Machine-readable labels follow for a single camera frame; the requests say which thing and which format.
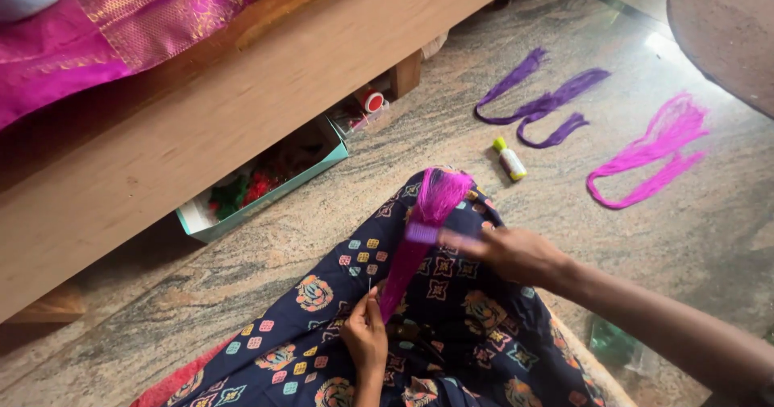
pink thread bundle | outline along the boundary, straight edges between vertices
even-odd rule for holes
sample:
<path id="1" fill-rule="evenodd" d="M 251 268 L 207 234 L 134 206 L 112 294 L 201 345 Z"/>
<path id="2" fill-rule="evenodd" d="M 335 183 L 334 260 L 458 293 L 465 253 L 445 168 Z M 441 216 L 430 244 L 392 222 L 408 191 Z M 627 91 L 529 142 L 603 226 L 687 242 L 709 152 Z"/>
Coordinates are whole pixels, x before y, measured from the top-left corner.
<path id="1" fill-rule="evenodd" d="M 446 218 L 460 204 L 468 193 L 473 179 L 467 174 L 444 171 L 439 168 L 427 168 L 422 177 L 420 193 L 409 217 L 409 225 L 418 225 L 422 229 L 438 230 Z M 385 322 L 395 312 L 411 277 L 419 269 L 422 260 L 435 243 L 414 242 L 405 237 L 398 244 L 382 290 L 379 309 Z"/>
<path id="2" fill-rule="evenodd" d="M 691 95 L 685 92 L 664 103 L 651 119 L 643 137 L 627 145 L 607 164 L 588 175 L 586 186 L 591 196 L 610 209 L 623 209 L 656 194 L 704 156 L 701 151 L 689 157 L 682 157 L 680 149 L 709 134 L 707 130 L 702 129 L 705 115 L 707 110 L 695 105 Z M 594 185 L 597 177 L 619 174 L 667 156 L 672 157 L 669 163 L 620 202 L 604 199 Z"/>

granite floor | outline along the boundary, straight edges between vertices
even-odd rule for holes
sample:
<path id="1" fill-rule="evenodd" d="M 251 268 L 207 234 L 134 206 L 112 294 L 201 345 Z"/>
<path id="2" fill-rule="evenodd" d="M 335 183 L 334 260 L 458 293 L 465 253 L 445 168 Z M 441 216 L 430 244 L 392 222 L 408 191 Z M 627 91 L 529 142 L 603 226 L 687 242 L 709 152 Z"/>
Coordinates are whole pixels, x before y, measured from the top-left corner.
<path id="1" fill-rule="evenodd" d="M 506 115 L 588 67 L 614 73 L 529 126 L 529 136 L 543 139 L 573 111 L 591 121 L 546 150 L 517 146 L 515 126 L 471 115 L 536 46 L 551 61 L 490 105 L 491 115 Z M 711 110 L 711 135 L 690 146 L 707 151 L 704 160 L 628 209 L 593 202 L 588 173 L 682 91 Z M 489 149 L 497 136 L 517 146 L 530 173 L 524 181 L 510 184 L 499 169 Z M 421 85 L 348 146 L 349 159 L 215 244 L 194 243 L 170 215 L 78 274 L 88 313 L 48 336 L 29 333 L 34 340 L 15 349 L 4 343 L 0 405 L 127 405 L 266 308 L 410 175 L 437 164 L 474 174 L 507 224 L 537 230 L 581 261 L 752 333 L 774 323 L 774 122 L 706 81 L 669 36 L 598 0 L 515 0 L 473 15 L 422 66 Z M 598 187 L 620 198 L 658 166 Z M 587 337 L 586 311 L 543 296 Z M 21 338 L 4 330 L 5 339 Z M 654 378 L 621 379 L 643 406 L 699 405 L 707 396 L 668 363 Z"/>

wooden bed frame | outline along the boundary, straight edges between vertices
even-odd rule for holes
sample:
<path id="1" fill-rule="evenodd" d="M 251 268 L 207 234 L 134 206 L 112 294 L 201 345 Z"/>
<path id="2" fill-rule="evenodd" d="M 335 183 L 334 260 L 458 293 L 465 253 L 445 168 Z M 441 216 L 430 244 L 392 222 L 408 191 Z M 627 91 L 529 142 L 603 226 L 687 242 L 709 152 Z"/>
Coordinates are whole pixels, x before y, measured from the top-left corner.
<path id="1" fill-rule="evenodd" d="M 405 94 L 417 49 L 491 1 L 259 0 L 172 60 L 0 131 L 0 321 L 67 307 L 19 313 L 373 77 Z"/>

navy printed dress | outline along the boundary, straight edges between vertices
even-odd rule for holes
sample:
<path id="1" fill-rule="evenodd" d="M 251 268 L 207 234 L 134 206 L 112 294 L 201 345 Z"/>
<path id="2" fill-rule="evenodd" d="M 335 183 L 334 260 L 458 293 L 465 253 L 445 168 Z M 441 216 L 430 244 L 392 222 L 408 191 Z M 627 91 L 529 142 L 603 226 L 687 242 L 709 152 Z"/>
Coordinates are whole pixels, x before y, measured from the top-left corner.
<path id="1" fill-rule="evenodd" d="M 382 287 L 421 181 L 414 175 L 164 407 L 353 407 L 358 382 L 339 329 L 369 278 Z M 478 187 L 446 222 L 470 236 L 498 225 Z M 427 254 L 396 323 L 432 336 L 391 339 L 382 407 L 605 406 L 535 291 L 453 249 Z"/>

person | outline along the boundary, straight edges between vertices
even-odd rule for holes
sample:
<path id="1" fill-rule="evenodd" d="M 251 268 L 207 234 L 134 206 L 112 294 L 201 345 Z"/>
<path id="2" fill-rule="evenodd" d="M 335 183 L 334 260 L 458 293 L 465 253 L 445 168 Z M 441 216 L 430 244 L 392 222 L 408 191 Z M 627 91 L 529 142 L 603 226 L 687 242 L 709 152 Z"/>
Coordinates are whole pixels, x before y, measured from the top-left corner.
<path id="1" fill-rule="evenodd" d="M 737 399 L 755 397 L 774 373 L 771 348 L 750 335 L 506 229 L 475 184 L 382 321 L 381 291 L 423 175 L 203 367 L 184 367 L 195 374 L 171 397 L 143 394 L 135 405 L 605 407 L 533 287 L 598 313 Z"/>
<path id="2" fill-rule="evenodd" d="M 442 230 L 439 244 L 486 263 L 509 282 L 560 295 L 601 315 L 726 399 L 774 405 L 774 346 L 706 313 L 578 263 L 545 237 L 504 227 L 480 240 Z M 387 337 L 373 292 L 358 303 L 342 338 L 358 369 L 356 407 L 379 405 Z"/>

